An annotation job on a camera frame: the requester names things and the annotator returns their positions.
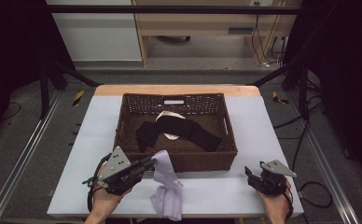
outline white cloth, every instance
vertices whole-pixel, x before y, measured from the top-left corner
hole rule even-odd
[[[151,202],[159,217],[168,217],[172,221],[180,221],[182,214],[182,183],[175,175],[172,162],[166,150],[156,153],[154,180],[163,184],[151,196]]]

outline white table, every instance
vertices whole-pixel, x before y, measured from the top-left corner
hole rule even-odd
[[[103,86],[92,97],[77,139],[49,206],[54,217],[86,217],[89,188],[82,181],[93,175],[100,159],[111,152],[121,103],[120,92],[174,94],[224,92],[238,154],[229,171],[177,174],[183,183],[182,216],[263,217],[256,191],[247,183],[244,167],[259,175],[260,161],[278,160],[287,165],[258,89],[235,86]],[[112,214],[112,217],[158,217],[149,197],[160,183],[146,173]],[[294,216],[303,213],[292,178]]]

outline wall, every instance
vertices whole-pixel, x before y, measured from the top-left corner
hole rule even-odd
[[[47,0],[49,5],[131,5],[130,0]],[[74,62],[138,61],[141,53],[133,14],[54,13]]]

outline wicker basket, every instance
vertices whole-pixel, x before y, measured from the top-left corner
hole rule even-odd
[[[208,152],[187,139],[169,140],[160,134],[155,147],[139,151],[135,131],[144,121],[155,122],[163,110],[178,113],[198,122],[207,132],[221,137],[216,151]],[[152,95],[125,93],[119,114],[115,146],[120,146],[130,161],[167,150],[176,172],[228,171],[237,154],[233,130],[222,93]]]

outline human hand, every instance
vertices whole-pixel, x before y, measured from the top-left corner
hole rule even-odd
[[[99,174],[102,173],[104,166],[99,171]],[[85,224],[93,223],[103,223],[109,215],[117,208],[118,204],[122,198],[130,193],[132,189],[128,189],[122,195],[114,195],[107,193],[100,185],[94,186],[93,194],[93,207],[88,215],[88,218],[85,221]]]
[[[286,185],[287,190],[285,192],[285,195],[289,197],[289,190],[291,189],[291,184],[289,184],[288,180],[286,181]],[[263,201],[266,216],[271,221],[271,223],[285,223],[285,217],[289,209],[288,200],[285,198],[285,196],[283,194],[278,196],[269,196],[260,191],[257,191],[257,193]]]

